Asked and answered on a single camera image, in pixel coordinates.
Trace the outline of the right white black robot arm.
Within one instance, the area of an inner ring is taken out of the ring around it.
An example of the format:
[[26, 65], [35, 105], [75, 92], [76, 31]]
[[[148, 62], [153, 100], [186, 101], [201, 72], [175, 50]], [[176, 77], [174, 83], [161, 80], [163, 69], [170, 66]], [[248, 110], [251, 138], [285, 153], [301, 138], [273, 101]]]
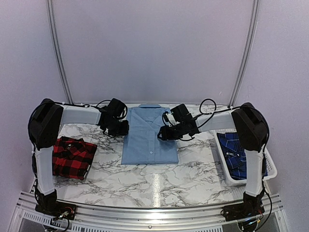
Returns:
[[163, 113], [164, 125], [159, 129], [158, 139], [180, 140], [184, 135], [221, 129], [235, 129], [240, 146], [246, 155], [246, 188], [239, 212], [250, 216], [262, 204], [265, 194], [263, 183], [265, 172], [265, 149], [269, 140], [269, 126], [265, 117], [251, 103], [246, 102], [234, 109], [200, 112], [192, 116], [184, 104], [171, 110], [175, 123], [170, 122], [168, 113]]

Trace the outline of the light blue long sleeve shirt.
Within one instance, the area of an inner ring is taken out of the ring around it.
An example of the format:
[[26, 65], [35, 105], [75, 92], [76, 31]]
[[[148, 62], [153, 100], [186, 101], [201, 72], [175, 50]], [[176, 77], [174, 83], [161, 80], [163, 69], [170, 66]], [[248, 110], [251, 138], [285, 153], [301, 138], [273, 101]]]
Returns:
[[175, 141], [162, 141], [157, 135], [164, 126], [162, 115], [169, 108], [159, 104], [130, 107], [126, 119], [128, 135], [124, 137], [122, 165], [178, 163]]

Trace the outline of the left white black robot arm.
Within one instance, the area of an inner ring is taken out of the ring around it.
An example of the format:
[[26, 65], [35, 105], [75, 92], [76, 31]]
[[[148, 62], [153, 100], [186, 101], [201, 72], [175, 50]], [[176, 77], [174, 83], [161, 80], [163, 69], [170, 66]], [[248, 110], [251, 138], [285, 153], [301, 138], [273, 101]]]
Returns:
[[99, 126], [111, 137], [128, 134], [125, 119], [128, 107], [118, 99], [99, 107], [89, 104], [74, 105], [44, 99], [28, 121], [28, 136], [32, 144], [32, 170], [36, 178], [37, 204], [51, 215], [61, 211], [57, 201], [52, 174], [52, 152], [63, 124], [90, 124]]

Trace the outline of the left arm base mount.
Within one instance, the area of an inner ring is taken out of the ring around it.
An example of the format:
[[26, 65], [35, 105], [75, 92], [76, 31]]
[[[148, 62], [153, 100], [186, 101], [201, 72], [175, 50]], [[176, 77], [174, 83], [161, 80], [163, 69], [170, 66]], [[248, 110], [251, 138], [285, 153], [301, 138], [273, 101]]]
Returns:
[[77, 209], [77, 205], [70, 204], [70, 203], [63, 203], [63, 202], [59, 202], [54, 210], [44, 209], [42, 206], [38, 204], [35, 206], [35, 211], [46, 214], [46, 215], [53, 216], [54, 218], [57, 218], [57, 219], [60, 219], [60, 216], [64, 214], [65, 212], [67, 212], [68, 214], [65, 215], [65, 218], [69, 220], [74, 220], [76, 209]]

